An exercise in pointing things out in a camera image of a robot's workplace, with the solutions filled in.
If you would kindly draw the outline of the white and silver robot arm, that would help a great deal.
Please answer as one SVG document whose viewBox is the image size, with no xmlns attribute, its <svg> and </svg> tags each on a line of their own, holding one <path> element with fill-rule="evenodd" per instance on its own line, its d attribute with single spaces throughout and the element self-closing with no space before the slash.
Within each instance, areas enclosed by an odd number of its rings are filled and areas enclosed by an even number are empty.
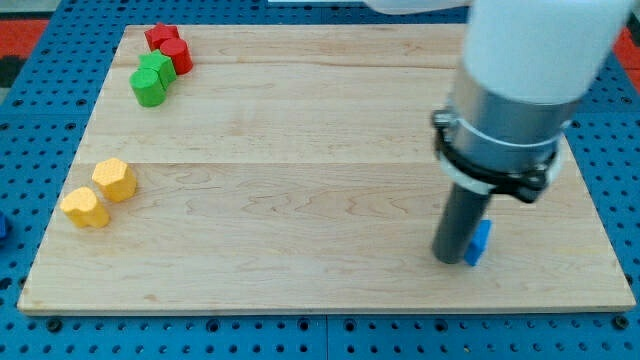
<svg viewBox="0 0 640 360">
<path fill-rule="evenodd" d="M 474 0 L 445 107 L 432 114 L 453 201 L 537 200 L 562 167 L 561 138 L 632 0 Z"/>
</svg>

